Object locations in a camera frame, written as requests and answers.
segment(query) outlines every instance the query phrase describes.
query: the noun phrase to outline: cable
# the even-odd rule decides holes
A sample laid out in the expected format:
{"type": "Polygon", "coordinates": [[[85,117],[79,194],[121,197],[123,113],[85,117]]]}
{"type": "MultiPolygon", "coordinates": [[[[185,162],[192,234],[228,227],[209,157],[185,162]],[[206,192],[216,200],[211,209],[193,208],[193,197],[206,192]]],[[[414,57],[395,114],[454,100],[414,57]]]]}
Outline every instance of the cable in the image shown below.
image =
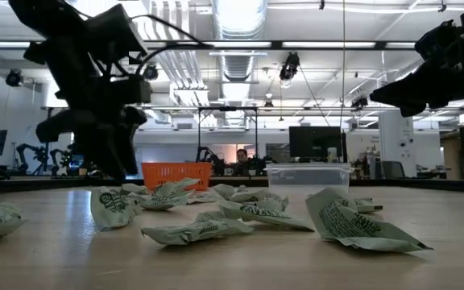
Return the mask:
{"type": "Polygon", "coordinates": [[[345,0],[343,0],[343,68],[342,68],[342,75],[343,75],[343,80],[342,80],[342,96],[340,98],[340,102],[342,103],[342,108],[339,111],[339,128],[341,129],[342,127],[342,122],[343,122],[343,108],[345,107],[345,67],[346,67],[346,17],[345,17],[345,0]]]}
{"type": "Polygon", "coordinates": [[[197,44],[175,44],[175,45],[168,45],[164,48],[161,48],[157,51],[154,51],[152,52],[151,54],[149,54],[144,60],[143,62],[139,65],[139,67],[137,67],[137,69],[135,70],[135,74],[136,75],[139,75],[141,73],[141,70],[143,69],[144,65],[150,61],[154,56],[158,55],[159,53],[161,52],[164,52],[164,51],[167,51],[169,49],[173,49],[173,48],[214,48],[213,45],[209,45],[209,44],[206,44],[204,43],[203,41],[199,40],[198,38],[192,36],[191,34],[189,34],[187,31],[184,31],[183,29],[177,27],[176,25],[174,24],[171,24],[169,23],[168,21],[165,21],[163,19],[160,19],[154,15],[150,15],[150,14],[141,14],[141,15],[137,15],[137,16],[134,16],[134,17],[131,17],[130,18],[130,21],[133,20],[133,19],[137,19],[137,18],[140,18],[140,17],[147,17],[151,20],[154,20],[156,22],[159,22],[159,23],[162,23],[164,26],[167,26],[167,27],[170,27],[176,31],[178,31],[179,33],[181,33],[182,35],[185,35],[187,36],[189,39],[191,39],[192,41],[196,42],[197,44]]]}
{"type": "Polygon", "coordinates": [[[299,65],[299,67],[300,67],[300,71],[302,72],[302,76],[304,77],[305,84],[307,85],[307,87],[308,87],[308,89],[309,89],[309,92],[311,93],[311,96],[313,96],[313,99],[314,99],[314,101],[316,102],[316,106],[317,106],[318,109],[320,110],[321,116],[323,117],[323,119],[324,119],[325,122],[327,123],[327,126],[330,126],[329,121],[327,121],[327,117],[326,117],[325,114],[323,113],[323,110],[321,110],[321,106],[320,106],[320,104],[318,103],[318,100],[317,100],[316,97],[314,96],[313,90],[311,89],[311,85],[309,85],[309,82],[307,81],[307,77],[305,77],[304,69],[302,68],[301,65],[299,65]]]}
{"type": "MultiPolygon", "coordinates": [[[[210,48],[213,48],[213,46],[209,46],[207,44],[204,44],[205,47],[210,47],[210,48]]],[[[158,49],[152,53],[150,53],[148,56],[146,56],[146,58],[143,60],[143,62],[139,65],[139,67],[137,67],[137,69],[135,70],[135,74],[136,75],[139,75],[141,73],[141,70],[143,69],[144,65],[146,65],[146,63],[148,61],[150,61],[153,57],[155,57],[156,55],[158,55],[159,53],[161,52],[165,52],[169,49],[174,49],[174,48],[187,48],[187,49],[191,49],[191,48],[201,48],[201,45],[200,44],[175,44],[175,45],[168,45],[166,47],[163,47],[161,49],[158,49]]]]}
{"type": "Polygon", "coordinates": [[[134,16],[134,17],[131,17],[130,20],[133,20],[133,19],[137,19],[137,18],[140,18],[140,17],[148,17],[149,19],[151,20],[155,20],[156,22],[160,22],[162,23],[163,25],[167,26],[167,27],[170,27],[176,31],[178,31],[179,33],[181,33],[182,35],[185,35],[187,36],[188,38],[190,38],[192,41],[200,44],[200,45],[204,45],[204,46],[209,46],[209,47],[212,47],[212,45],[208,45],[208,44],[205,44],[203,41],[199,40],[198,38],[190,35],[188,32],[182,30],[181,28],[179,28],[178,26],[176,25],[173,25],[171,23],[169,23],[168,21],[166,20],[163,20],[163,19],[160,19],[158,18],[157,16],[154,16],[154,15],[150,15],[150,14],[142,14],[142,15],[137,15],[137,16],[134,16]]]}

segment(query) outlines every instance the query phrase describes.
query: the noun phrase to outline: person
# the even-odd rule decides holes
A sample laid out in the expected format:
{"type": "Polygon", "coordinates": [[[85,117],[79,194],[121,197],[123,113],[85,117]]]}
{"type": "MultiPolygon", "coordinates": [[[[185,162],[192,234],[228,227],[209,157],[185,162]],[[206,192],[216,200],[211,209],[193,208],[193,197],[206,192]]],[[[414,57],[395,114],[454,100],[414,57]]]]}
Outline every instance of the person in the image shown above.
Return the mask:
{"type": "Polygon", "coordinates": [[[248,151],[239,149],[236,155],[238,162],[234,165],[234,176],[249,176],[250,160],[248,159],[248,151]]]}

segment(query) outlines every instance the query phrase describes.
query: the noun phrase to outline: clear plastic container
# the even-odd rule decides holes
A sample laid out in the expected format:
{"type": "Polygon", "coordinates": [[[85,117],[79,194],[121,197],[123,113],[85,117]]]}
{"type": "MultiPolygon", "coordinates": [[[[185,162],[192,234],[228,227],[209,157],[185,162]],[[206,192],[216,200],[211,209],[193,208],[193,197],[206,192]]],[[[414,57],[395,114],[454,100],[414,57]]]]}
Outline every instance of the clear plastic container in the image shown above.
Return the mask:
{"type": "Polygon", "coordinates": [[[348,192],[350,164],[267,164],[270,191],[279,195],[314,194],[325,187],[348,192]]]}

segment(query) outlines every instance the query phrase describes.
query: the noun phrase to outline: wooden table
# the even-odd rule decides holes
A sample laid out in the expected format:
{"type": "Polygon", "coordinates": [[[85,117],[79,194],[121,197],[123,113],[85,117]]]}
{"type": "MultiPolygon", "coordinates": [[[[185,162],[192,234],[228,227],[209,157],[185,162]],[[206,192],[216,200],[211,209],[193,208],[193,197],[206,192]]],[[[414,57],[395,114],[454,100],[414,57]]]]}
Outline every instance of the wooden table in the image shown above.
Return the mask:
{"type": "MultiPolygon", "coordinates": [[[[358,251],[316,233],[255,225],[253,234],[161,246],[141,226],[190,223],[214,204],[144,212],[121,230],[97,231],[89,188],[7,193],[29,222],[0,240],[0,289],[462,289],[464,193],[351,188],[384,204],[375,215],[435,251],[358,251]]],[[[289,213],[307,218],[305,197],[289,213]]]]}

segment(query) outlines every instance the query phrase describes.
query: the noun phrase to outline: orange basket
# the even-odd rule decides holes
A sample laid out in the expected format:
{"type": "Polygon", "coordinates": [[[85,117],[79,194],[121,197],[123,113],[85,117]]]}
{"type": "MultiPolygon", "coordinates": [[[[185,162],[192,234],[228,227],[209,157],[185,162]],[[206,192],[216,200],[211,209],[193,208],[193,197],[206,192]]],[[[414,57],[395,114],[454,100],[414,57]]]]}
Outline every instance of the orange basket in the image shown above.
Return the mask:
{"type": "Polygon", "coordinates": [[[168,181],[177,182],[185,177],[200,180],[186,189],[206,190],[209,187],[210,163],[143,163],[144,185],[149,189],[165,184],[168,181]]]}

